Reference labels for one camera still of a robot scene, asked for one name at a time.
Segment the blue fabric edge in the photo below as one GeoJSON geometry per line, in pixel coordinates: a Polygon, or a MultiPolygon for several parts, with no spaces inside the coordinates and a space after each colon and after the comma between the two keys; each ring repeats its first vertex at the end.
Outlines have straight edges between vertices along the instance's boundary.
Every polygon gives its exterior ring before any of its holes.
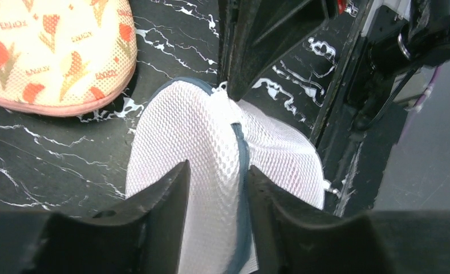
{"type": "MultiPolygon", "coordinates": [[[[204,82],[203,80],[200,80],[198,78],[193,77],[177,77],[172,79],[171,81],[167,82],[166,84],[162,85],[160,88],[157,89],[156,92],[151,96],[149,99],[149,102],[151,102],[154,97],[156,97],[159,92],[161,92],[163,89],[169,87],[170,85],[174,84],[175,82],[183,81],[190,84],[193,84],[200,89],[202,89],[205,93],[208,95],[212,95],[212,87],[204,82]]],[[[241,247],[238,247],[234,256],[232,257],[230,263],[228,264],[228,270],[226,273],[239,273],[242,268],[244,267],[245,263],[249,260],[250,255],[250,247],[251,247],[251,241],[252,236],[250,235],[250,216],[248,214],[248,201],[246,200],[246,174],[248,172],[248,166],[250,163],[250,152],[248,143],[245,141],[245,137],[241,128],[241,124],[234,123],[231,124],[231,127],[233,129],[233,132],[235,133],[235,137],[237,138],[237,144],[238,144],[238,163],[240,165],[239,168],[239,189],[242,190],[240,194],[240,198],[238,200],[238,212],[237,212],[237,223],[238,227],[242,228],[242,233],[237,233],[237,243],[241,245],[241,247]]]]}

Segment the patterned cloth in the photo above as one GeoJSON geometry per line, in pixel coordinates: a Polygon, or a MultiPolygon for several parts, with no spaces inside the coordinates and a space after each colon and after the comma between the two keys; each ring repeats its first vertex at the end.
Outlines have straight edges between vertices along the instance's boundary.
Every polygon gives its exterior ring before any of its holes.
{"type": "Polygon", "coordinates": [[[258,268],[244,194],[251,165],[323,208],[327,183],[305,136],[247,102],[230,100],[223,88],[177,78],[155,94],[141,116],[126,196],[186,159],[191,181],[179,273],[251,273],[258,268]]]}
{"type": "Polygon", "coordinates": [[[116,98],[137,56],[127,0],[0,0],[0,105],[53,116],[116,98]]]}

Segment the white mesh fabric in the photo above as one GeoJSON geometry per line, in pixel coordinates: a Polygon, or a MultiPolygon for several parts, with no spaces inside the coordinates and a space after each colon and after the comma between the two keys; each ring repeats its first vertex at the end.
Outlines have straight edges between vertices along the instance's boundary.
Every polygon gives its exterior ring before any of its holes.
{"type": "MultiPolygon", "coordinates": [[[[126,196],[158,181],[177,163],[188,159],[191,182],[179,273],[228,273],[234,255],[243,254],[237,212],[248,213],[238,201],[240,153],[249,153],[278,186],[317,208],[323,207],[324,181],[317,153],[297,130],[264,115],[249,103],[234,103],[226,91],[208,95],[198,86],[177,81],[161,90],[144,110],[133,141],[126,196]],[[248,143],[238,151],[231,124],[239,122],[248,143]]],[[[254,244],[240,273],[257,270],[254,244]]]]}

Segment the gray floor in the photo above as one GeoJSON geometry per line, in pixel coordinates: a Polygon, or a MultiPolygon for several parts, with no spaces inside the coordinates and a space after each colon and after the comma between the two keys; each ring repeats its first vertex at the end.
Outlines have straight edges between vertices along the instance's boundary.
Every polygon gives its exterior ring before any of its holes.
{"type": "Polygon", "coordinates": [[[409,130],[391,152],[375,209],[450,209],[450,62],[422,111],[409,119],[409,130]]]}

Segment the pink fabric edge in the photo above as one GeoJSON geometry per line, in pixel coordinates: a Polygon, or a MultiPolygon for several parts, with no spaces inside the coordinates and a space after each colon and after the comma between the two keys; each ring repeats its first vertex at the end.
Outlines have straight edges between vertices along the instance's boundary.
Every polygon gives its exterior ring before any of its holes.
{"type": "Polygon", "coordinates": [[[124,80],[123,84],[121,84],[116,90],[111,92],[106,97],[90,102],[85,103],[81,105],[76,106],[66,106],[66,107],[48,107],[48,106],[37,106],[34,104],[26,104],[26,103],[20,103],[20,102],[12,102],[8,101],[6,99],[0,98],[0,106],[3,108],[6,108],[8,110],[14,110],[24,113],[33,113],[33,114],[39,114],[39,115],[45,115],[45,116],[53,116],[53,117],[72,117],[77,116],[81,114],[86,114],[89,112],[92,112],[94,110],[97,110],[101,107],[104,107],[108,104],[110,104],[114,99],[116,99],[122,91],[125,89],[129,81],[131,80],[134,71],[136,70],[136,65],[133,66],[131,73],[127,75],[126,79],[124,80]]]}

